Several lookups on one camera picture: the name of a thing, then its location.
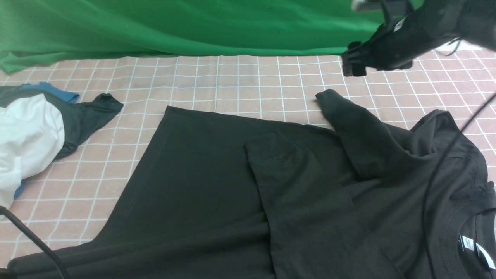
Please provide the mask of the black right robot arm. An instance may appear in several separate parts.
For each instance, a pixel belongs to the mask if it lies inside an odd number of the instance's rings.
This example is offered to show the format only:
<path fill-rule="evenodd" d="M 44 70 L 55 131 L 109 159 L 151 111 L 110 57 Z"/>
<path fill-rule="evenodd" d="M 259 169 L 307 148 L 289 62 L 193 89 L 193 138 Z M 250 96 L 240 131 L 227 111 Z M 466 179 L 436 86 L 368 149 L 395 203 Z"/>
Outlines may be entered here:
<path fill-rule="evenodd" d="M 494 0 L 425 0 L 418 8 L 410 0 L 354 0 L 352 10 L 381 10 L 385 22 L 341 54 L 345 77 L 365 76 L 368 67 L 410 69 L 414 59 L 455 40 L 496 49 Z"/>

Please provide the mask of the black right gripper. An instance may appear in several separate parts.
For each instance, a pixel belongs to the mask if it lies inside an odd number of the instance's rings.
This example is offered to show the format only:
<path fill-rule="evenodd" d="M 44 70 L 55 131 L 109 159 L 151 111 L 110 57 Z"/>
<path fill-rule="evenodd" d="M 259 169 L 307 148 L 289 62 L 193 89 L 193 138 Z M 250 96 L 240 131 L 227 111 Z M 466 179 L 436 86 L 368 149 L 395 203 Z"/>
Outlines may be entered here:
<path fill-rule="evenodd" d="M 345 77 L 367 74 L 366 68 L 378 71 L 409 69 L 413 60 L 431 49 L 427 33 L 409 19 L 382 24 L 365 42 L 349 43 L 341 54 Z"/>

